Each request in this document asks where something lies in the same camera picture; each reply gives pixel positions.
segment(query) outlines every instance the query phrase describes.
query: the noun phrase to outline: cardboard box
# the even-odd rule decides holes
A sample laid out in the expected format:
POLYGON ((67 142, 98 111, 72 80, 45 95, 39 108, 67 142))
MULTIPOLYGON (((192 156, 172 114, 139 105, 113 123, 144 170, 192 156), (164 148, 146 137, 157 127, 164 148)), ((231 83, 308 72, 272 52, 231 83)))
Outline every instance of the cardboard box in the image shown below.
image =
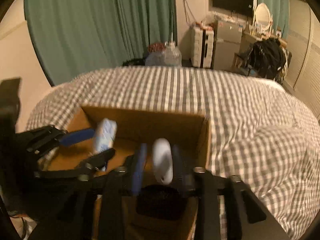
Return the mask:
MULTIPOLYGON (((127 156, 134 154, 140 143, 147 143, 148 157, 144 169, 143 187, 157 184, 152 171, 151 154, 152 144, 158 138, 166 138, 171 145, 179 145, 195 166, 208 168, 211 127, 209 119, 203 115, 83 106, 74 116, 67 130, 72 132, 89 127, 96 128, 103 118, 117 123, 114 141, 116 154, 108 162, 106 172, 121 166, 127 156)), ((80 161, 89 157, 91 151, 92 139, 72 147, 61 147, 52 160, 49 170, 75 168, 80 161)), ((135 211, 135 206, 135 198, 123 198, 126 239, 187 240, 191 238, 197 212, 196 199, 189 198, 185 212, 178 221, 139 215, 135 211)), ((94 234, 97 233, 99 210, 100 200, 97 200, 94 234)))

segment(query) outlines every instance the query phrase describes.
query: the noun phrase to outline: checkered bedspread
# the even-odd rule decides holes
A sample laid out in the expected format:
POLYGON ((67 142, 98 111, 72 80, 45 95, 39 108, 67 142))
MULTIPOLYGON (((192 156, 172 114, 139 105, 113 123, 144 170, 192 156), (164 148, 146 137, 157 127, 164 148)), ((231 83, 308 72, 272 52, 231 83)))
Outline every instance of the checkered bedspread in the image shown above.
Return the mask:
MULTIPOLYGON (((291 239, 320 208, 320 127, 284 91, 253 78, 193 68, 118 67, 83 74, 40 101, 27 124, 66 128, 81 105, 205 113, 211 170, 239 174, 291 239)), ((221 208, 223 238, 224 211, 221 208)))

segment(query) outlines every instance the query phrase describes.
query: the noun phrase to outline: white computer mouse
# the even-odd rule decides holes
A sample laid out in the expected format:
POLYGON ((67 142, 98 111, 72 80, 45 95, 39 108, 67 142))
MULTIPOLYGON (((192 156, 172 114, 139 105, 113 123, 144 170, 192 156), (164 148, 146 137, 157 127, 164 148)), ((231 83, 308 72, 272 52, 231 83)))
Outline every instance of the white computer mouse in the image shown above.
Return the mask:
POLYGON ((152 164, 157 182, 163 185, 170 184, 173 178, 173 166, 168 140, 164 138, 155 140, 152 148, 152 164))

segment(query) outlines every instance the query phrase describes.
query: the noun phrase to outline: blue and white package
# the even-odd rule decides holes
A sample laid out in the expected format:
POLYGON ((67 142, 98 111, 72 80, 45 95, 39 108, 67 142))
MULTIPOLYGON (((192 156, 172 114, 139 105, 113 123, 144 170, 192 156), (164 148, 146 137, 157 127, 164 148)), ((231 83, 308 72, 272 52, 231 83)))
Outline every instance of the blue and white package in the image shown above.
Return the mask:
POLYGON ((117 123, 107 118, 98 125, 93 143, 93 154, 101 153, 113 147, 116 137, 117 123))

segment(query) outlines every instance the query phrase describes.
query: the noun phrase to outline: refrigerator door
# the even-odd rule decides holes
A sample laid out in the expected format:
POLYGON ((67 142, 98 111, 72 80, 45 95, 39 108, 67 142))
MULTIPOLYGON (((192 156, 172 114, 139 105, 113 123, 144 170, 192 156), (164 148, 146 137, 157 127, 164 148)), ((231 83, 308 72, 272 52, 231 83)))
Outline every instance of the refrigerator door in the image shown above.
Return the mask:
POLYGON ((239 28, 238 24, 228 23, 224 21, 217 22, 217 28, 215 33, 216 40, 230 41, 234 43, 240 43, 242 36, 242 28, 239 28))
POLYGON ((213 69, 231 71, 233 58, 235 56, 235 53, 239 52, 239 49, 239 43, 228 41, 215 42, 213 69))

